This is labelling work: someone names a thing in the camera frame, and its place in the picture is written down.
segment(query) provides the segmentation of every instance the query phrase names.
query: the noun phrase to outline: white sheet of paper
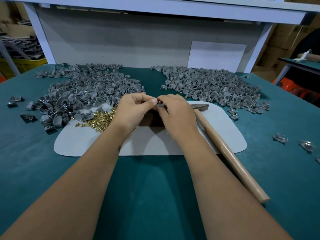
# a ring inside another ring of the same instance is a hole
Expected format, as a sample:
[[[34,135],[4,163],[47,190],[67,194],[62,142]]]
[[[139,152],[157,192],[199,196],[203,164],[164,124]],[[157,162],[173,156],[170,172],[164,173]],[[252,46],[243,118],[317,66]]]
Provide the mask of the white sheet of paper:
[[[236,72],[246,44],[192,41],[188,68],[224,69]]]
[[[201,101],[189,101],[189,103],[210,104],[208,110],[202,113],[230,149],[234,153],[237,153],[247,148],[247,143],[241,132],[221,107]],[[63,156],[80,157],[100,135],[99,132],[95,132],[90,127],[75,127],[77,122],[76,120],[70,120],[69,124],[60,132],[54,143],[54,151],[56,153]],[[199,131],[205,136],[212,149],[216,153],[219,153],[212,146],[210,138],[202,131],[202,128],[199,128]],[[138,126],[137,130],[123,144],[119,155],[182,155],[182,152],[166,129],[162,127]]]

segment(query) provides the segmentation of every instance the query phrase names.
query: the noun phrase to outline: yellow crate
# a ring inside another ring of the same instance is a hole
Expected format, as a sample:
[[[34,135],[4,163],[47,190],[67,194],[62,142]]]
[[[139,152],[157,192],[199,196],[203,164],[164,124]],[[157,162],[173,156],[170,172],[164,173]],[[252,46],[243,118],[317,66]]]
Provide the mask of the yellow crate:
[[[30,71],[33,68],[39,67],[43,64],[48,64],[47,59],[43,58],[40,60],[23,60],[23,59],[12,59],[14,64],[16,64],[20,73]],[[9,64],[4,58],[0,58],[0,72],[7,78],[10,79],[14,77],[13,71],[10,69]]]

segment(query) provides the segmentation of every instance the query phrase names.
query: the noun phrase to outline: metal hammer head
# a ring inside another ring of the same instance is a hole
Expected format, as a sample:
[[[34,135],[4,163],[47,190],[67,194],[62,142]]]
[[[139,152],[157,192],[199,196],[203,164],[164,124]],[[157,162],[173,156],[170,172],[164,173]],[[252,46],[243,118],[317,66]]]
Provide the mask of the metal hammer head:
[[[199,109],[199,111],[205,111],[209,108],[209,104],[190,104],[193,109]]]

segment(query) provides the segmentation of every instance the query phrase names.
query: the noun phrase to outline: background table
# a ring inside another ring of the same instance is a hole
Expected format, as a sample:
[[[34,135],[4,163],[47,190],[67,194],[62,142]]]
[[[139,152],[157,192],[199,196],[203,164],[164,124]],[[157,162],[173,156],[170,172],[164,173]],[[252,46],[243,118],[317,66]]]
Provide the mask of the background table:
[[[286,73],[289,71],[290,67],[296,67],[302,69],[307,72],[312,72],[314,74],[320,75],[320,63],[315,61],[303,61],[296,62],[293,59],[289,58],[278,58],[278,60],[287,62],[282,71],[279,73],[277,79],[274,84],[278,85],[278,83],[285,77]]]
[[[54,152],[61,129],[48,135],[39,121],[26,124],[19,117],[26,113],[26,102],[36,101],[50,84],[62,80],[34,78],[43,69],[53,70],[53,65],[0,84],[0,234],[78,159]],[[166,78],[156,70],[120,72],[141,80],[151,96],[172,92],[160,89]],[[270,101],[272,107],[264,114],[238,110],[240,119],[234,123],[248,147],[237,156],[271,197],[265,208],[284,229],[294,239],[320,239],[320,165],[314,160],[320,154],[320,110],[254,74],[245,81],[261,86],[261,101]],[[23,96],[26,102],[9,109],[10,96]],[[40,118],[38,111],[30,113]],[[276,133],[289,138],[286,145],[272,139]],[[300,140],[312,141],[317,146],[314,153],[301,148]],[[205,238],[183,156],[119,157],[94,239]]]

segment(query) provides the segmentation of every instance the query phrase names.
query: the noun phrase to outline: pile of brass rivets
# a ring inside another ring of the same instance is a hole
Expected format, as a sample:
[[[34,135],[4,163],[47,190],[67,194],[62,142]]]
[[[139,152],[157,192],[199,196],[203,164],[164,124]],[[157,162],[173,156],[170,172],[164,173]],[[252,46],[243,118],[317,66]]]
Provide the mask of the pile of brass rivets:
[[[86,124],[81,124],[81,127],[90,126],[95,129],[96,132],[103,132],[113,120],[113,117],[116,113],[116,108],[111,108],[111,112],[94,112],[94,118],[86,121]]]

